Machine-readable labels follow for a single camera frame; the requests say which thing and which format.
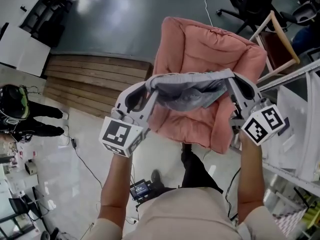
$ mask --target gray floor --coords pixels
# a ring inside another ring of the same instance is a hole
[[[278,11],[291,13],[298,0],[273,0]],[[213,25],[235,32],[242,21],[216,10],[234,10],[229,0],[207,0]],[[153,61],[161,38],[161,23],[167,16],[210,24],[204,0],[74,0],[65,18],[65,31],[56,53],[94,53],[133,56]],[[292,25],[293,37],[300,27]],[[245,38],[250,28],[241,32]]]

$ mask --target beige shirt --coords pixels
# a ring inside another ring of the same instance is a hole
[[[223,196],[212,188],[178,188],[139,207],[136,229],[122,236],[119,226],[98,219],[86,240],[285,240],[264,207],[253,210],[235,228]]]

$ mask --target gray cloth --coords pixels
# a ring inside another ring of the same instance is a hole
[[[231,69],[205,73],[158,74],[145,86],[149,93],[158,91],[157,102],[175,111],[207,108],[227,91],[225,79],[234,77]]]

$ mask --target helmet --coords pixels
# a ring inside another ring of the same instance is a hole
[[[24,88],[13,84],[0,87],[0,116],[5,124],[16,125],[29,114],[28,94]]]

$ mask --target wooden chair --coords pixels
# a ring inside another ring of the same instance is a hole
[[[262,31],[269,21],[272,21],[275,32]],[[300,63],[300,59],[296,55],[290,41],[277,21],[273,10],[250,38],[250,41],[253,41],[253,39],[256,39],[259,46],[264,48],[268,55],[266,65],[269,73],[259,78],[258,83],[277,75],[279,72],[287,69],[293,64]]]

